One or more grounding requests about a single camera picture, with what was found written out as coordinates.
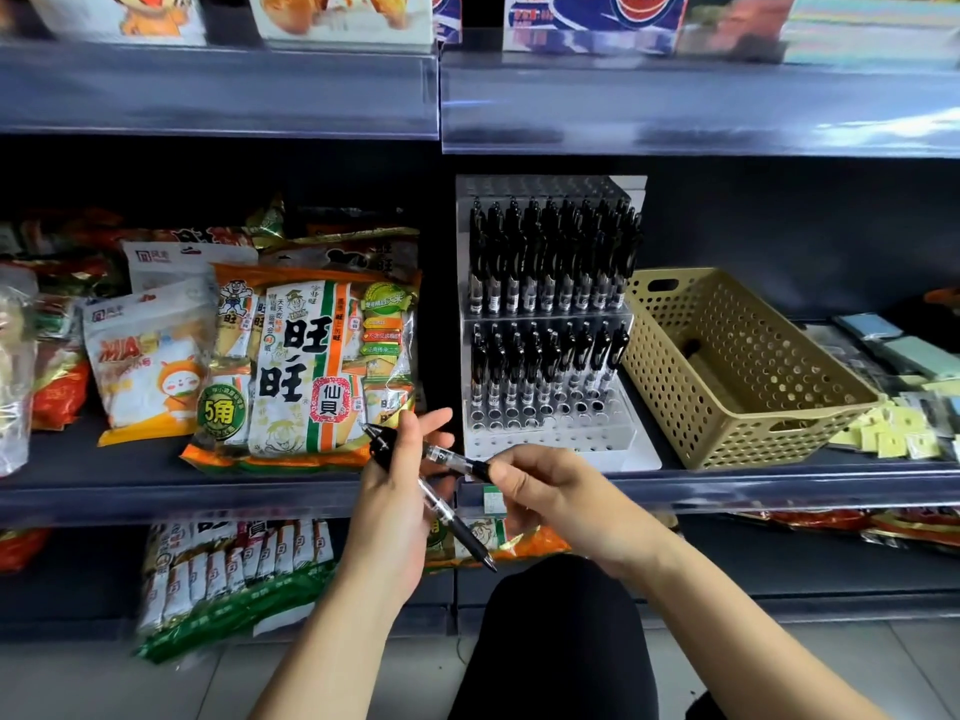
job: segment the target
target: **left hand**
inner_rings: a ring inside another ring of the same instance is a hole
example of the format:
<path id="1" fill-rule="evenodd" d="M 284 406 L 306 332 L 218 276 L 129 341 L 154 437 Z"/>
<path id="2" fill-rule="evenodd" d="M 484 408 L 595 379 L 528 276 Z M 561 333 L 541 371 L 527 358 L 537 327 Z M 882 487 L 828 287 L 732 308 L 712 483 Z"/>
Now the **left hand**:
<path id="1" fill-rule="evenodd" d="M 424 573 L 426 539 L 433 514 L 424 505 L 417 478 L 443 472 L 421 460 L 424 440 L 439 447 L 452 447 L 453 435 L 438 432 L 453 417 L 449 408 L 429 411 L 419 419 L 402 410 L 390 474 L 372 459 L 360 473 L 360 496 L 350 518 L 346 546 L 338 578 L 352 577 L 382 593 L 384 609 L 393 621 L 414 593 Z M 450 500 L 456 478 L 434 485 L 438 495 Z"/>

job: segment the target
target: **forearm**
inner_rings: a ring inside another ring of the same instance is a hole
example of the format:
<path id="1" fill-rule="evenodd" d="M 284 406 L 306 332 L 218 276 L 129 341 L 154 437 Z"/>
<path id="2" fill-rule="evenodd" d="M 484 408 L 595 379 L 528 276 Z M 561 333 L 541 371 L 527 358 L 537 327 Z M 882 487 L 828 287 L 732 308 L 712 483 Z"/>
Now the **forearm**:
<path id="1" fill-rule="evenodd" d="M 249 720 L 365 718 L 394 618 L 374 580 L 338 575 Z"/>
<path id="2" fill-rule="evenodd" d="M 693 546 L 663 529 L 630 579 L 730 720 L 887 716 L 770 618 Z"/>

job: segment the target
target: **hand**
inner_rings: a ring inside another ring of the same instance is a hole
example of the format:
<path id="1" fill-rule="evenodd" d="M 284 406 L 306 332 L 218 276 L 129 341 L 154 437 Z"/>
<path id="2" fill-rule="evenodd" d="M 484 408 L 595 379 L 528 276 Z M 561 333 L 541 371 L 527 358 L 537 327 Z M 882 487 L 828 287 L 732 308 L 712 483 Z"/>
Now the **hand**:
<path id="1" fill-rule="evenodd" d="M 402 410 L 390 474 L 372 459 L 360 473 L 360 496 L 350 519 L 338 579 L 357 577 L 382 592 L 390 621 L 397 618 L 424 573 L 426 539 L 434 517 L 424 505 L 417 479 L 443 472 L 433 462 L 422 462 L 424 439 L 452 447 L 453 435 L 436 431 L 452 416 L 452 410 L 439 409 L 417 419 L 412 411 Z M 449 500 L 455 484 L 456 478 L 448 477 L 434 488 Z"/>
<path id="2" fill-rule="evenodd" d="M 490 480 L 507 505 L 507 531 L 545 523 L 611 576 L 652 559 L 666 528 L 568 449 L 521 444 L 490 461 Z"/>

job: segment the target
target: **black pants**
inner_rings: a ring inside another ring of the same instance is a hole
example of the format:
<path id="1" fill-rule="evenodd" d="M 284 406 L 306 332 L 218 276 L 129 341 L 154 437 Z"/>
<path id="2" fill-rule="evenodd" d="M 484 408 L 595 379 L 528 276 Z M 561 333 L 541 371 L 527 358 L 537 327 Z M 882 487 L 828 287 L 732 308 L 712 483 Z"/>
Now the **black pants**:
<path id="1" fill-rule="evenodd" d="M 553 556 L 501 580 L 449 720 L 658 720 L 637 605 L 591 560 Z M 687 720 L 723 720 L 709 694 Z"/>

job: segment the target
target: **tan plastic basket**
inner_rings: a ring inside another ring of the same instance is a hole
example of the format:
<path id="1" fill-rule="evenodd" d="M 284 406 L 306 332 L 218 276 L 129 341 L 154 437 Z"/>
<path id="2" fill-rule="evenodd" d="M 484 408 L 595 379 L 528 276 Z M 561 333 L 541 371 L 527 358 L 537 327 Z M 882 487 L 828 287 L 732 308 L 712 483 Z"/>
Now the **tan plastic basket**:
<path id="1" fill-rule="evenodd" d="M 691 470 L 799 462 L 882 402 L 722 270 L 637 270 L 627 303 L 623 365 Z"/>

